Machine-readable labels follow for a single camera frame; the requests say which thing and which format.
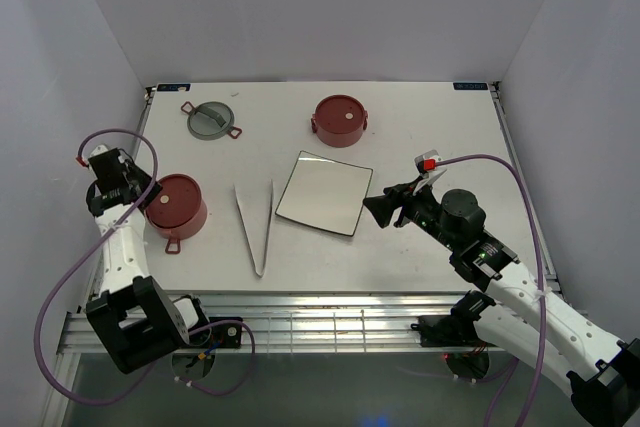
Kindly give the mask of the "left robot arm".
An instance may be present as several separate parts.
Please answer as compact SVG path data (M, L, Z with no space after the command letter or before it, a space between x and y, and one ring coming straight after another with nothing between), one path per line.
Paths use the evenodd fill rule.
M86 202L101 234L103 274L86 316L116 367L129 374L212 334L199 300L172 300L149 273L145 210L161 185L118 148L96 147L89 156L96 181Z

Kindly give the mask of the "dark red lid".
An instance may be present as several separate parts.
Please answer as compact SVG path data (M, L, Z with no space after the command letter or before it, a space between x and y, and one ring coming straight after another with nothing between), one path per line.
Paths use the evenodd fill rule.
M312 115L315 131L347 134L367 127L368 114L356 98L338 94L321 100Z
M164 229L175 228L196 216L201 205L197 182L184 174L171 174L160 180L158 196L146 209L147 218Z

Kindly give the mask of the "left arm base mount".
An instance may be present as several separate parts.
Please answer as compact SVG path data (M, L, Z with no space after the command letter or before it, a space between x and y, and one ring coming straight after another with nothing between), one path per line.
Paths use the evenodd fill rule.
M235 349L242 344L243 327L241 317L203 317L188 319L185 323L189 339L182 341L169 338L165 347L169 352L181 348L202 348L203 350Z

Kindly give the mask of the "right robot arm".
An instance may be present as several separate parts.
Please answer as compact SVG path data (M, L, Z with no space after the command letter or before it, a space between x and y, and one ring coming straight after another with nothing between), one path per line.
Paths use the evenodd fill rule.
M363 205L382 228L421 228L450 250L455 272L473 284L451 310L452 340L481 339L538 369L592 426L622 426L635 414L639 342L599 328L537 282L485 229L473 193L452 189L436 199L430 185L415 180L387 187Z

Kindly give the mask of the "pink bowl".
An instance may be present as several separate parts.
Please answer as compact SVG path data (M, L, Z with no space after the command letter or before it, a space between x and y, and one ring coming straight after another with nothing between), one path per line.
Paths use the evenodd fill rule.
M168 255L177 255L181 253L181 242L196 235L204 226L207 218L207 207L203 200L198 213L189 222L175 227L164 229L153 224L146 216L148 222L156 230L156 232L166 240L164 252Z
M362 137L368 127L368 113L358 114L313 114L311 116L312 132L324 144L334 148L345 148L354 145Z

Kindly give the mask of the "white square plate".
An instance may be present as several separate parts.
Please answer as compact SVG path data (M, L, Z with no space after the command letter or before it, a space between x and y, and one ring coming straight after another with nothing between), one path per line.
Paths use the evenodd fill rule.
M373 170L301 151L275 214L346 237L355 235Z

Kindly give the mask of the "metal tongs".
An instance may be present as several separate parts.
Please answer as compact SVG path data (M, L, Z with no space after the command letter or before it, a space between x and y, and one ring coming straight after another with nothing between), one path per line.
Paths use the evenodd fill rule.
M248 189L233 186L233 194L241 232L254 275L262 279L266 274L271 226L274 214L274 182Z

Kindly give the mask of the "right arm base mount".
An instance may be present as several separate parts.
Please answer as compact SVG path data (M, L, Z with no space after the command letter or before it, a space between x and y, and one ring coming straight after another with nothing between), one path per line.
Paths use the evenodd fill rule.
M421 347L479 347L482 341L476 333L474 323L481 319L484 310L495 306L495 300L488 295L480 291L469 291L453 305L447 316L430 324L427 316L422 315L410 328L419 333Z

